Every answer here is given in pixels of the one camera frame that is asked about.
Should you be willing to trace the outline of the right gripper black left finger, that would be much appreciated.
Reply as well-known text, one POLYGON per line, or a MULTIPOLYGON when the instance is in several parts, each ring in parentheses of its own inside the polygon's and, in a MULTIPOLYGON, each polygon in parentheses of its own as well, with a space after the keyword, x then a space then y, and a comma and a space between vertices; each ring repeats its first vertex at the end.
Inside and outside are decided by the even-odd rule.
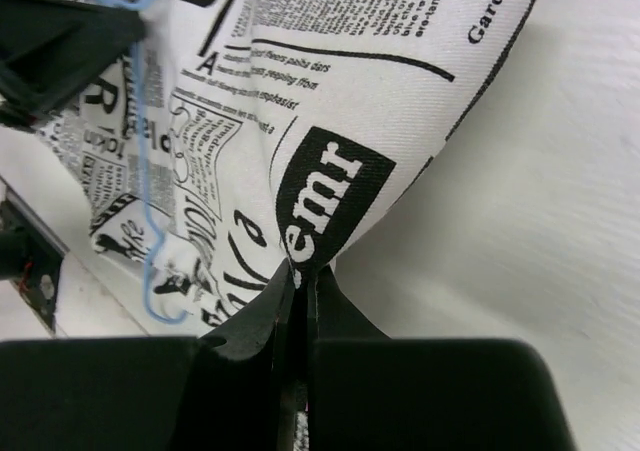
POLYGON ((203 337, 8 341, 5 450, 290 450, 285 368, 294 297, 279 266, 244 309, 203 337))

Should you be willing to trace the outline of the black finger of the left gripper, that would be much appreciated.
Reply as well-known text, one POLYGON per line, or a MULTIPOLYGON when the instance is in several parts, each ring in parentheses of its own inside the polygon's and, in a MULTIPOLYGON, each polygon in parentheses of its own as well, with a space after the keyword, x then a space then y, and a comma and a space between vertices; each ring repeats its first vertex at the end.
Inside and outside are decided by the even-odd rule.
POLYGON ((1 0, 1 119, 51 120, 144 37, 135 11, 1 0))

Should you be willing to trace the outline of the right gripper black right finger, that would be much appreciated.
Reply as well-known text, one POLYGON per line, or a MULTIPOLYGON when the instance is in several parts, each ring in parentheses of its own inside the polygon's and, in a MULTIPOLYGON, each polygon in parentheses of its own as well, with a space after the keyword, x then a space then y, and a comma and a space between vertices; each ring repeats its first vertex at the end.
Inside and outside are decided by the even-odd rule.
POLYGON ((314 450, 572 450, 550 371, 504 338, 391 338, 330 269, 308 290, 314 450))

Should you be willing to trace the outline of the clear blue plastic hanger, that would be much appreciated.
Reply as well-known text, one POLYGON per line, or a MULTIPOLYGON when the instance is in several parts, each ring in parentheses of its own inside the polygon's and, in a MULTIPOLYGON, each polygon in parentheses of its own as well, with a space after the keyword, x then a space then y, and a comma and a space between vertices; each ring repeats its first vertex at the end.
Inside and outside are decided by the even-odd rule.
MULTIPOLYGON (((133 2, 127 0, 91 0, 96 3, 107 6, 117 7, 134 12, 146 11, 155 0, 135 0, 133 2)), ((139 173, 140 173, 140 188, 141 195, 144 203, 144 216, 147 224, 150 226, 154 233, 156 241, 150 248, 143 265, 143 304, 147 314, 154 320, 171 326, 177 326, 182 324, 187 318, 187 312, 182 311, 175 317, 168 317, 162 314, 158 314, 151 302, 151 271, 153 260, 161 250, 165 242, 165 232, 154 221, 151 213, 151 194, 150 194, 150 181, 149 181, 149 166, 147 163, 147 145, 144 143, 143 137, 143 121, 146 118, 146 107, 143 102, 145 91, 145 79, 144 79, 144 45, 142 41, 135 42, 130 48, 130 55, 132 59, 132 82, 133 82, 133 97, 136 102, 135 112, 135 135, 138 140, 139 150, 139 173)))

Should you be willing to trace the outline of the black white newspaper print trousers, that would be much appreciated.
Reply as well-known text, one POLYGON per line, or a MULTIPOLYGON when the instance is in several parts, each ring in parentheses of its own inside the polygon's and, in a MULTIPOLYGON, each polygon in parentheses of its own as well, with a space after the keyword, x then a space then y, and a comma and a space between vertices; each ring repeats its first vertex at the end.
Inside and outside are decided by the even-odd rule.
MULTIPOLYGON (((142 11, 158 314, 202 334, 287 262, 307 283, 378 222, 504 63, 536 0, 155 0, 142 11)), ((40 130, 98 253, 144 265, 130 51, 40 130)))

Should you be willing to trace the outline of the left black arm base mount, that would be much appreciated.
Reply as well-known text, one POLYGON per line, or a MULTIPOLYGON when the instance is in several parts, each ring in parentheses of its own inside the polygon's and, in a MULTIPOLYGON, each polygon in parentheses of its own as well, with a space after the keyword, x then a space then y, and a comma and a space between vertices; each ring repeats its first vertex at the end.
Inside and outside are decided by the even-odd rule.
POLYGON ((1 279, 9 282, 51 334, 68 248, 26 201, 1 184, 1 279))

